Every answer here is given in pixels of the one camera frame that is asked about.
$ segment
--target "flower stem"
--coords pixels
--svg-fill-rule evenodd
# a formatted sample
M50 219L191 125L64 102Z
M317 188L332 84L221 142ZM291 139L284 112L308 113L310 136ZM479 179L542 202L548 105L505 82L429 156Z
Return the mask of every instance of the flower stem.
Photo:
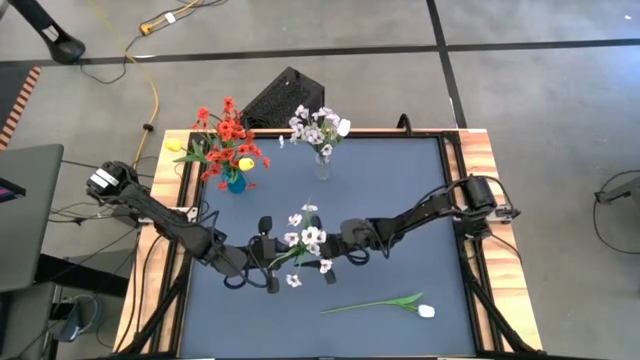
M351 305L351 306L345 306L345 307L341 307L341 308L337 308L337 309L325 310L325 311L321 311L320 314L330 314L330 313L334 313L334 312L338 312L338 311L360 309L360 308L363 308L363 307L376 306L376 305L395 305L395 304L390 304L388 301L377 301L377 302L373 302L373 303L360 304L360 305Z

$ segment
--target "wooden table frame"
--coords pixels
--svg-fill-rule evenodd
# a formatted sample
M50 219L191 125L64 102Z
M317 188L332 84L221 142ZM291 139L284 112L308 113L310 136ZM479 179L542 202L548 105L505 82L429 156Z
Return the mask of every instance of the wooden table frame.
M376 134L380 134L380 136L402 136L409 131L406 129L354 129L352 133L367 133L372 134L372 136ZM169 138L179 139L183 146L185 146L189 142L188 139L192 132L192 130L167 130L165 132L165 140ZM254 130L254 132L258 136L275 136L290 133L290 130L260 129ZM412 132L417 135L445 135L441 138L446 139L444 146L446 147L450 179L455 180L461 176L465 176L467 173L498 178L491 144L486 130L414 129ZM187 165L189 181L181 182L180 174L183 173L185 165L176 164L173 160L182 156L184 156L184 151L171 152L164 147L160 151L151 195L165 206L191 206L194 201L199 198L200 189L197 186L199 183L199 166L191 167ZM459 168L458 164L464 164L464 168ZM491 188L498 203L504 203L502 189L493 183L491 184ZM460 199L461 194L456 194L456 197ZM491 229L501 239L507 241L514 247L516 246L510 225L492 224ZM132 341L136 327L138 325L144 325L156 309L161 289L166 288L166 283L174 279L179 272L179 264L182 263L184 249L177 246L175 254L171 255L169 242L160 241L153 248L153 252L149 254L151 244L157 236L158 234L152 226L145 226L140 233L136 261L138 264L144 264L147 255L149 255L149 261L147 269L144 271L144 280L142 280L142 266L137 266L136 268L136 276L138 279L136 284L136 299L133 297L133 282L129 282L127 297L124 302L120 326L116 337L116 345L122 340L123 336L123 347ZM480 247L483 250L474 260L470 261L475 275L478 276L485 285L490 284L491 291L489 293L493 296L495 305L522 339L530 346L541 349L540 338L533 316L524 274L518 258L509 248L491 239L486 239L481 243L476 242L475 244L475 248L471 244L466 245L466 250L471 255L473 255L475 251L478 251ZM174 259L174 266L170 271L171 276L168 276L169 271L166 268L168 265L167 259L170 257ZM140 306L139 300L141 297L142 281L145 282L144 294L142 295L144 301ZM182 328L182 319L180 318L182 311L178 311L179 315L176 317L176 301L179 300L180 299L174 300L170 306L165 314L161 328L157 331L157 335L145 346L145 352L150 349L153 349L152 352L176 351L179 348L179 334ZM500 350L504 348L508 351L508 344L498 337L499 335L495 329L492 329L494 325L489 321L483 306L477 299L475 299L473 303L474 306L470 306L470 312L477 314L477 325L480 330L479 334L476 335L477 338L474 339L476 348L483 350ZM140 316L140 324L137 323L138 316Z

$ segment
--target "black box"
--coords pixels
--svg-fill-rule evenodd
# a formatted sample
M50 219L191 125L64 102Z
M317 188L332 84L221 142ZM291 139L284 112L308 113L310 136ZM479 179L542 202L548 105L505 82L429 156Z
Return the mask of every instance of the black box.
M324 106L324 86L287 67L242 110L242 116L251 129L288 128L298 105L309 113L318 111Z

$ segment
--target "clear vase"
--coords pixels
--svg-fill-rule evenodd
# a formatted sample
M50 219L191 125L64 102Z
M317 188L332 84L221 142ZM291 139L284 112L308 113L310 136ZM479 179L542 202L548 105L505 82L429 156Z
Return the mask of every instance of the clear vase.
M320 181L326 181L331 176L331 162L328 157L316 154L314 172Z

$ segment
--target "floor tile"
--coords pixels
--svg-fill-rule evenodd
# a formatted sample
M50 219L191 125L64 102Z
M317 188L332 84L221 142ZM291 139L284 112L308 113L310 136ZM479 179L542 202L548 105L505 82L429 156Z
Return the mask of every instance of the floor tile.
M637 1L439 0L437 7L447 44L640 37Z
M640 50L453 54L470 127L488 128L516 207L514 223L542 343L552 354L630 359L640 323L637 258L599 243L593 193L640 168ZM638 211L599 212L603 235L640 250Z
M140 34L141 22L181 5L171 0L95 1L125 44ZM42 0L41 3L62 28L85 43L85 57L122 54L113 35L87 1ZM429 13L422 0L231 0L199 9L189 18L139 40L131 53L157 55L433 43ZM48 58L38 34L15 9L9 9L0 22L0 60Z

